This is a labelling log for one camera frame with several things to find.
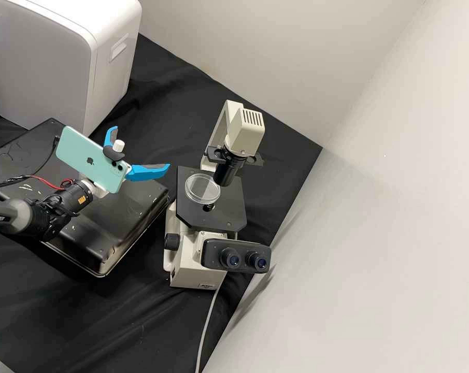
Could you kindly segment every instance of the white backdrop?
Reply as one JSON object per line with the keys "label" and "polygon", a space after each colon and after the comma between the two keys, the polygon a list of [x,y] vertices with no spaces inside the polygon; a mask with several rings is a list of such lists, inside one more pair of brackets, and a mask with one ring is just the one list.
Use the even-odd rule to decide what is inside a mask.
{"label": "white backdrop", "polygon": [[421,8],[273,248],[205,372],[469,372],[469,0]]}
{"label": "white backdrop", "polygon": [[141,33],[326,146],[423,0],[140,0]]}

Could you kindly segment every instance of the microscope stage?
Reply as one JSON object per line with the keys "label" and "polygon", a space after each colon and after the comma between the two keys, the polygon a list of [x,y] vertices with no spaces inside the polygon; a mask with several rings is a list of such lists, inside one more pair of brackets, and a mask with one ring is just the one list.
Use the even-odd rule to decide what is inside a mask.
{"label": "microscope stage", "polygon": [[193,174],[213,175],[197,168],[177,167],[177,217],[198,231],[236,233],[243,229],[247,221],[241,178],[236,176],[231,185],[222,187],[214,209],[204,211],[203,205],[191,200],[184,189]]}

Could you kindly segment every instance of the black fabric backdrop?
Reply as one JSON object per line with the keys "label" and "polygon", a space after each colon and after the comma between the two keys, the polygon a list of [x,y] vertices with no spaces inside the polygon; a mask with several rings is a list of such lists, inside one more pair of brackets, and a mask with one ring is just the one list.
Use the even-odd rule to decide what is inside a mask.
{"label": "black fabric backdrop", "polygon": [[[127,161],[172,164],[159,181],[174,197],[176,166],[199,167],[226,99],[258,110],[139,36],[129,90],[91,138],[102,143],[106,130],[118,125]],[[321,148],[265,112],[264,121],[259,150],[265,166],[238,173],[248,217],[239,238],[269,245]],[[0,118],[0,146],[23,132]],[[39,243],[0,235],[0,359],[17,372],[194,372],[213,292],[169,287],[162,268],[164,225],[161,216],[104,279]],[[227,275],[202,367],[250,279]]]}

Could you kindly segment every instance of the inverted microscope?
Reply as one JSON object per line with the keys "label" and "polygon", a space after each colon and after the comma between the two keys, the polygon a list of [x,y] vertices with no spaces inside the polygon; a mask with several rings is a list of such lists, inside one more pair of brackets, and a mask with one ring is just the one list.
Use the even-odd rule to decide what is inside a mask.
{"label": "inverted microscope", "polygon": [[236,173],[245,165],[263,166],[257,150],[264,133],[262,113],[228,100],[200,169],[177,168],[177,199],[166,213],[163,257],[171,286],[216,290],[228,271],[269,270],[269,246],[237,239],[247,219]]}

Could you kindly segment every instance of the white mini fridge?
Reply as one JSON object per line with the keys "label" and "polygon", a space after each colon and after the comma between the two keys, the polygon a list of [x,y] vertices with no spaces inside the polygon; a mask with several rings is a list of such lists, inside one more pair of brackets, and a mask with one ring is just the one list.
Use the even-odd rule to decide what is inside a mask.
{"label": "white mini fridge", "polygon": [[124,96],[138,0],[0,0],[0,115],[90,134]]}

